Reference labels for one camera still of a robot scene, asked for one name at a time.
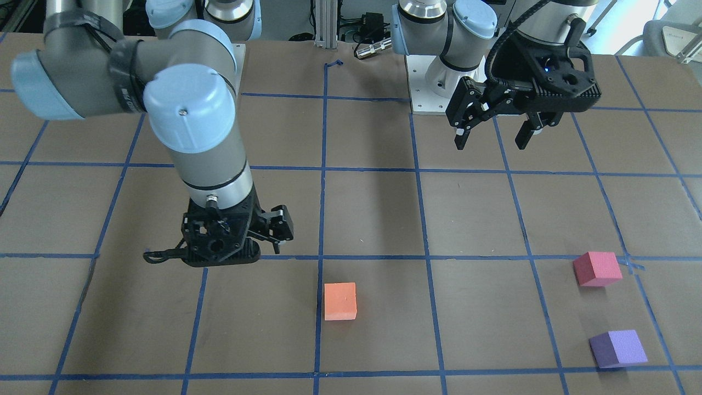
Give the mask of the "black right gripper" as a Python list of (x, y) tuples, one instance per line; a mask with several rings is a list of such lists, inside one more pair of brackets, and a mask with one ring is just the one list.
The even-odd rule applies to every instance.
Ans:
[(246, 236), (273, 245), (276, 255), (280, 246), (294, 238), (294, 225), (286, 205), (273, 207), (270, 212), (263, 210), (258, 199), (256, 187), (236, 206), (248, 215)]

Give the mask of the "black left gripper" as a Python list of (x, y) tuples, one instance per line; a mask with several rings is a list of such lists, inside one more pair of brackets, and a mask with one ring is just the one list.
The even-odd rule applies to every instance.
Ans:
[(532, 81), (477, 82), (464, 76), (458, 80), (445, 114), (456, 132), (454, 143), (458, 150), (466, 147), (471, 131), (482, 122), (499, 115), (527, 115), (514, 139), (519, 150), (524, 150), (533, 135), (545, 127), (559, 125), (563, 112), (538, 112), (530, 108), (536, 95)]

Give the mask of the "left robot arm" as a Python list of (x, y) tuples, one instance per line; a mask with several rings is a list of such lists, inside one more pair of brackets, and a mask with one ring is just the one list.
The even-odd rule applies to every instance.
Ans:
[(433, 55), (447, 71), (429, 80), (442, 97), (462, 150), (476, 126), (526, 115), (516, 146), (584, 112), (602, 97), (590, 50), (582, 43), (595, 1), (516, 1), (504, 31), (483, 1), (398, 1), (391, 38), (401, 55)]

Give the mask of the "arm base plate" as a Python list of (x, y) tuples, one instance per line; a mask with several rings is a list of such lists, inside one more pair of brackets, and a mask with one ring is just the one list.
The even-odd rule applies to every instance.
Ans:
[(484, 59), (476, 69), (468, 72), (449, 68), (439, 56), (407, 55), (405, 60), (412, 112), (415, 115), (443, 115), (462, 77), (467, 76), (477, 82), (485, 80)]

